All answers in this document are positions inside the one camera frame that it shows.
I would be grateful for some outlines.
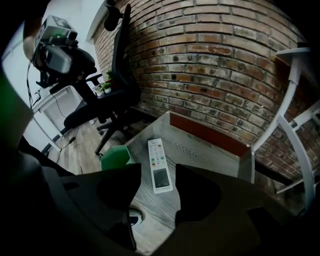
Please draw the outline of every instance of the white metal frame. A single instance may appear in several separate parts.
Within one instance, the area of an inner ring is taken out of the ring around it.
[[[294,148],[294,151],[296,152],[296,155],[301,167],[301,172],[302,172],[303,182],[304,182],[304,190],[305,190],[305,193],[304,193],[305,210],[308,210],[310,208],[316,196],[315,180],[314,180],[314,175],[312,172],[312,167],[310,164],[309,157],[307,155],[307,152],[303,144],[301,143],[299,137],[296,134],[296,130],[298,130],[301,125],[303,125],[305,122],[307,122],[310,119],[313,119],[316,121],[316,123],[320,124],[320,120],[315,116],[317,113],[320,112],[320,100],[318,100],[312,107],[307,109],[305,112],[297,116],[291,123],[289,123],[284,116],[295,95],[301,73],[303,72],[312,83],[315,83],[316,81],[313,76],[312,69],[310,68],[310,65],[308,62],[307,55],[309,52],[310,52],[309,48],[296,48],[296,49],[278,51],[276,53],[276,56],[278,58],[282,59],[287,64],[291,64],[291,70],[290,70],[290,75],[288,79],[289,86],[285,93],[284,99],[281,103],[281,106],[279,107],[269,127],[266,129],[263,135],[252,147],[252,150],[254,152],[257,151],[257,149],[261,147],[261,145],[274,132],[277,126],[278,125],[282,126],[284,132],[287,134],[287,137],[289,138]],[[297,184],[299,184],[299,182],[293,183],[291,188]]]

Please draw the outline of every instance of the office chair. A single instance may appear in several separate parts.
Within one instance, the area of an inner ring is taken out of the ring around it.
[[[129,41],[131,6],[130,4],[126,6],[123,15],[114,7],[113,1],[107,0],[105,6],[109,14],[104,24],[111,24],[106,26],[107,30],[114,29],[118,20],[123,18],[114,39],[112,74],[116,87],[111,93],[97,97],[87,85],[87,82],[92,82],[95,86],[99,85],[98,78],[102,75],[87,78],[97,72],[95,61],[87,52],[78,48],[77,32],[66,20],[51,15],[47,18],[45,22],[47,27],[42,28],[44,32],[37,37],[39,40],[36,42],[34,58],[35,60],[41,58],[45,65],[39,66],[37,61],[33,62],[40,70],[39,85],[43,88],[54,85],[50,89],[51,94],[71,85],[83,98],[76,110],[64,120],[64,126],[67,129],[76,128],[94,118],[98,118],[101,124],[111,118],[110,123],[98,127],[98,131],[108,129],[95,151],[99,157],[101,156],[100,150],[115,131],[126,133],[124,127],[148,118],[146,114],[131,109],[132,106],[138,104],[141,96],[139,85],[130,71],[129,56],[125,57],[125,49]],[[50,29],[57,26],[57,19],[59,19],[59,24],[64,25],[63,34],[66,36],[48,37]]]

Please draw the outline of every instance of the chair backrest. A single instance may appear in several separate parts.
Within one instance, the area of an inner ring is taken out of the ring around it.
[[[141,96],[141,90],[130,72],[129,63],[125,60],[126,46],[129,41],[130,13],[131,6],[130,4],[127,4],[121,27],[114,39],[112,74],[117,85],[123,90],[128,91],[128,93],[130,93],[130,98],[138,103]]]

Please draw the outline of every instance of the white wall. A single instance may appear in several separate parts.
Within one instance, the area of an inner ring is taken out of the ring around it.
[[[103,2],[103,0],[51,0],[42,19],[42,21],[44,21],[48,15],[54,15],[67,20],[78,33],[77,40],[79,41],[79,47],[87,51],[94,58],[96,68],[98,70],[97,74],[100,72],[100,69],[98,66],[95,48],[93,42],[90,41],[90,39],[87,39],[86,41],[86,38],[89,28],[92,25],[98,10],[102,7]],[[15,35],[8,44],[5,54],[9,51],[10,52],[5,59],[2,59],[2,66],[15,91],[29,106],[26,83],[29,61],[23,52],[22,39],[23,24],[16,31]],[[40,80],[40,72],[32,65],[29,70],[28,80],[31,94],[34,95],[34,92],[40,88],[36,84],[36,81]],[[72,93],[68,93],[67,95],[58,99],[58,102],[61,112],[65,116],[72,113],[77,107],[77,103]],[[49,119],[51,119],[58,129],[62,130],[64,128],[63,122],[65,118],[61,116],[57,104],[53,103],[51,106],[49,106],[49,108],[46,110],[46,113]],[[57,135],[56,129],[51,123],[42,117],[41,113],[37,113],[36,118],[51,139]],[[40,151],[43,150],[43,148],[48,144],[48,140],[46,139],[47,137],[34,123],[34,121],[30,122],[24,133],[24,136],[32,146]]]

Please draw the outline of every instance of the black office chair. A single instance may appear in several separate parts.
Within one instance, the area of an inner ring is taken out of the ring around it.
[[[91,81],[94,85],[99,85],[98,77],[101,77],[101,74],[87,78],[81,82],[81,86],[75,84],[74,87],[83,97],[83,101],[64,121],[64,126],[71,129],[96,117],[100,123],[105,123],[108,118],[111,118],[110,123],[97,128],[98,131],[108,129],[95,151],[97,156],[100,156],[101,149],[115,131],[119,130],[126,134],[125,127],[148,118],[147,115],[130,108],[138,104],[141,96],[139,85],[130,71],[129,56],[125,57],[125,49],[129,41],[130,13],[131,6],[128,4],[124,11],[121,27],[114,39],[112,75],[116,89],[100,97],[94,95],[86,82]]]

